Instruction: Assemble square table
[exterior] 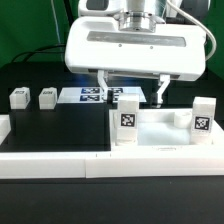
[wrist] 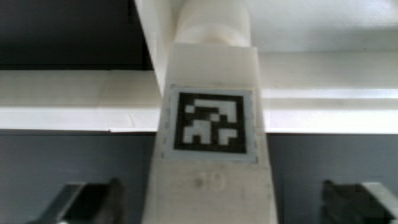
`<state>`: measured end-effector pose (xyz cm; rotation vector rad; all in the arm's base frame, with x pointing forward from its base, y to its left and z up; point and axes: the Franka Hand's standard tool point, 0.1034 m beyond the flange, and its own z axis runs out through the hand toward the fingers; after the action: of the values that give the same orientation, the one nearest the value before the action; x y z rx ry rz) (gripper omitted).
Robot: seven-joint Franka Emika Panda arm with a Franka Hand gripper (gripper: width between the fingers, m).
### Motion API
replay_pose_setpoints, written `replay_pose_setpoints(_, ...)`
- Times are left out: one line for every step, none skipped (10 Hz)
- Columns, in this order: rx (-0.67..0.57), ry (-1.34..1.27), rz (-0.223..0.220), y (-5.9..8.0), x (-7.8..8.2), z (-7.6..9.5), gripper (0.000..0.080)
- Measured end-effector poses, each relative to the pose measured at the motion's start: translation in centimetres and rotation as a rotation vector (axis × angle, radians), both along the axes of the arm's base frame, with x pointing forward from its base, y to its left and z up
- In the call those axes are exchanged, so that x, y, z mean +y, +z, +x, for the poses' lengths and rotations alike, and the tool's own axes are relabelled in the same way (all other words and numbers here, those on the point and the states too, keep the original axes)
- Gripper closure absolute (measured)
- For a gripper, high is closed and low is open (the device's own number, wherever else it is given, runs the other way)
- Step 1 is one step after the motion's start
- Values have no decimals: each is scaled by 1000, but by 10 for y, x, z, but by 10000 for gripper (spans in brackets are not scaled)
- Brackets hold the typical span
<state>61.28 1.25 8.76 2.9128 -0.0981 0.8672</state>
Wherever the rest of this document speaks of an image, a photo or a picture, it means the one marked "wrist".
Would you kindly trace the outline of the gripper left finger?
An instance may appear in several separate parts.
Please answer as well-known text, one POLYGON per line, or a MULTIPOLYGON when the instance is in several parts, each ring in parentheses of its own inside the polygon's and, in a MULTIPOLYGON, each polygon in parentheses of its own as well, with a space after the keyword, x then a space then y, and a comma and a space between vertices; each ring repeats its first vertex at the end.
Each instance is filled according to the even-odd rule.
POLYGON ((117 178, 106 183, 69 183, 48 208, 26 224, 124 224, 124 189, 117 178))

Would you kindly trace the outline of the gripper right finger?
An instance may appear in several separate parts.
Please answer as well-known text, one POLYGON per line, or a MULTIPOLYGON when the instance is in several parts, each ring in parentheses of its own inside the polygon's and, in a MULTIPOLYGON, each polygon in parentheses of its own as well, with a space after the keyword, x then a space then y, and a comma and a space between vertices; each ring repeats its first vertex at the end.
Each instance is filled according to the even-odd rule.
POLYGON ((398 224, 398 196, 380 182, 323 182, 319 224, 398 224))

